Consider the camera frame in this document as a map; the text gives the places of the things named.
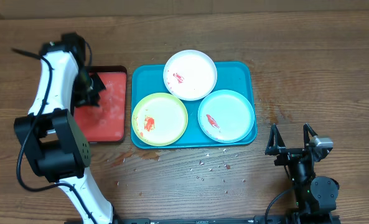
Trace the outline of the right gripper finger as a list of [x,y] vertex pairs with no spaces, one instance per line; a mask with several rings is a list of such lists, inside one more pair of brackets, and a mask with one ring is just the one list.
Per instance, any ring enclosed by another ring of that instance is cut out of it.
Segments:
[[315,138],[317,137],[317,133],[308,123],[303,125],[303,137],[305,147],[315,147]]
[[268,144],[266,146],[265,154],[269,156],[277,156],[284,153],[286,150],[285,143],[279,133],[276,124],[271,125]]

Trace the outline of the yellow-green plate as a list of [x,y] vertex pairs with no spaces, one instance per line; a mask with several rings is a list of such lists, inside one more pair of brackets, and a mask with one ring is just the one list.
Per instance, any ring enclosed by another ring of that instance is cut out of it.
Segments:
[[188,125],[183,102],[169,93],[153,93],[134,107],[131,124],[134,135],[150,146],[168,146],[178,141]]

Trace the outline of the white plate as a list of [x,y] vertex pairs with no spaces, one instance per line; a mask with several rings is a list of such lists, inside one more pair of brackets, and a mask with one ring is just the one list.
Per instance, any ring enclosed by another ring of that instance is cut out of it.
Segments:
[[165,64],[163,81],[167,90],[185,101],[205,98],[217,84],[214,61],[198,50],[182,50]]

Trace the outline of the green and orange sponge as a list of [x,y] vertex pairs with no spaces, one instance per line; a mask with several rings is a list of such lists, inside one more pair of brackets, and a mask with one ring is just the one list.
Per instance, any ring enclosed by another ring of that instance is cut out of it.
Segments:
[[105,84],[101,80],[100,76],[97,73],[94,73],[90,76],[92,79],[92,89],[95,93],[99,93],[103,90],[106,90]]

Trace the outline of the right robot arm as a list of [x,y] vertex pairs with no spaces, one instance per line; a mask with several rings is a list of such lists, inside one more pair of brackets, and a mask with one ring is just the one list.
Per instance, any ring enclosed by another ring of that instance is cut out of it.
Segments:
[[[303,125],[303,138],[302,148],[287,148],[278,127],[271,126],[265,154],[276,156],[274,165],[284,167],[292,187],[269,203],[263,223],[340,223],[340,218],[331,214],[337,208],[340,185],[333,178],[316,175],[314,170],[315,163],[330,154],[333,141],[319,136],[307,123]],[[289,192],[294,192],[296,208],[279,217],[270,217],[271,207]]]

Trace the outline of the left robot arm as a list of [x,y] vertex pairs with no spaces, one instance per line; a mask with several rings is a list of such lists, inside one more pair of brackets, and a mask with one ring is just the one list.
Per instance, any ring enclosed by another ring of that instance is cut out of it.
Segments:
[[90,145],[73,117],[75,108],[98,106],[99,93],[106,88],[97,74],[88,73],[90,50],[75,32],[45,43],[37,54],[14,50],[40,60],[42,66],[35,100],[27,116],[14,122],[21,144],[16,177],[30,192],[60,188],[81,215],[81,223],[121,223],[91,174]]

